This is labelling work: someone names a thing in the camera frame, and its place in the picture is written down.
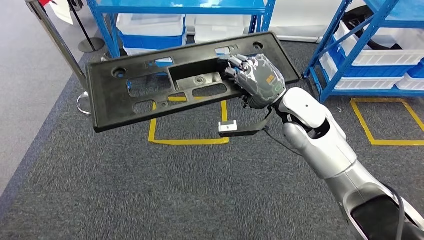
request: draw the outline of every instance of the robot finger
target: robot finger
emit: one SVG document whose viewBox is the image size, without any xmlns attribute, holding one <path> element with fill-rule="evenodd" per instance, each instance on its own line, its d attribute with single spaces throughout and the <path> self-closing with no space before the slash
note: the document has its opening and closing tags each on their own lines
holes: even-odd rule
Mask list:
<svg viewBox="0 0 424 240">
<path fill-rule="evenodd" d="M 235 78 L 237 76 L 237 70 L 235 70 L 234 68 L 229 66 L 225 69 L 225 74 L 227 74 L 230 77 Z"/>
<path fill-rule="evenodd" d="M 241 60 L 242 62 L 247 62 L 249 59 L 247 56 L 241 54 L 237 54 L 235 57 Z"/>
<path fill-rule="evenodd" d="M 236 67 L 240 70 L 243 69 L 243 61 L 239 58 L 231 55 L 223 55 L 219 57 L 219 60 L 225 60 L 227 61 L 231 67 Z"/>
</svg>

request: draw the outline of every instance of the black cable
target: black cable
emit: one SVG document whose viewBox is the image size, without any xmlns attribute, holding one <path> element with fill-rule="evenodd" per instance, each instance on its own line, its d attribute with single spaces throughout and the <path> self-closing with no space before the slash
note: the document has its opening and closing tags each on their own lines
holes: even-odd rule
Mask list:
<svg viewBox="0 0 424 240">
<path fill-rule="evenodd" d="M 399 193 L 397 193 L 391 186 L 382 183 L 390 192 L 397 198 L 399 202 L 399 223 L 397 224 L 396 240 L 402 240 L 402 233 L 404 231 L 405 224 L 405 207 L 404 201 L 402 200 Z"/>
<path fill-rule="evenodd" d="M 298 153 L 298 152 L 296 152 L 296 151 L 294 151 L 293 149 L 290 149 L 288 146 L 286 146 L 284 143 L 282 143 L 281 141 L 279 141 L 278 139 L 276 139 L 275 137 L 273 137 L 272 135 L 271 135 L 271 133 L 269 133 L 268 132 L 268 126 L 266 126 L 264 129 L 263 129 L 263 131 L 272 139 L 272 140 L 274 140 L 274 141 L 276 141 L 278 144 L 280 144 L 281 146 L 283 146 L 283 147 L 285 147 L 285 149 L 287 149 L 287 150 L 289 150 L 290 152 L 292 152 L 292 153 L 294 153 L 294 154 L 296 154 L 297 156 L 301 156 L 301 157 L 303 157 L 300 153 Z"/>
</svg>

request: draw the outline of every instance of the orange label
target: orange label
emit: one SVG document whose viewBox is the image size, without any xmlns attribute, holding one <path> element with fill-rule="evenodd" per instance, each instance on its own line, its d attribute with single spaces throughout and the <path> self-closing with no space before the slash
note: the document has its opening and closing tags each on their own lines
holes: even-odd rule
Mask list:
<svg viewBox="0 0 424 240">
<path fill-rule="evenodd" d="M 274 75 L 269 75 L 269 77 L 266 79 L 266 82 L 270 84 L 276 77 Z"/>
</svg>

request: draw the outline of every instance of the robotic arm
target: robotic arm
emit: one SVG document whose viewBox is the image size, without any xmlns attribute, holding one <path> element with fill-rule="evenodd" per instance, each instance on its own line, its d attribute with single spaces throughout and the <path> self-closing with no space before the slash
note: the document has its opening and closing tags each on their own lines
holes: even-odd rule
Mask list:
<svg viewBox="0 0 424 240">
<path fill-rule="evenodd" d="M 221 136 L 255 134 L 275 111 L 284 123 L 284 136 L 326 182 L 356 238 L 424 240 L 424 218 L 361 165 L 328 108 L 301 88 L 286 90 L 284 77 L 263 54 L 221 60 L 228 62 L 226 74 L 250 94 L 245 105 L 270 112 L 250 130 L 236 121 L 221 122 Z"/>
</svg>

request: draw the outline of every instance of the white wall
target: white wall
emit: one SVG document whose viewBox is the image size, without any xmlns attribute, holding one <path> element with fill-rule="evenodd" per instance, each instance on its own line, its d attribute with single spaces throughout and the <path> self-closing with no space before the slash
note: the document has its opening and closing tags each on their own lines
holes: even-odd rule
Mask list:
<svg viewBox="0 0 424 240">
<path fill-rule="evenodd" d="M 281 40 L 316 42 L 322 37 L 339 7 L 341 0 L 276 0 L 269 30 Z M 348 10 L 364 5 L 353 0 Z M 250 16 L 245 16 L 246 30 Z M 189 33 L 194 33 L 195 15 L 188 15 Z"/>
</svg>

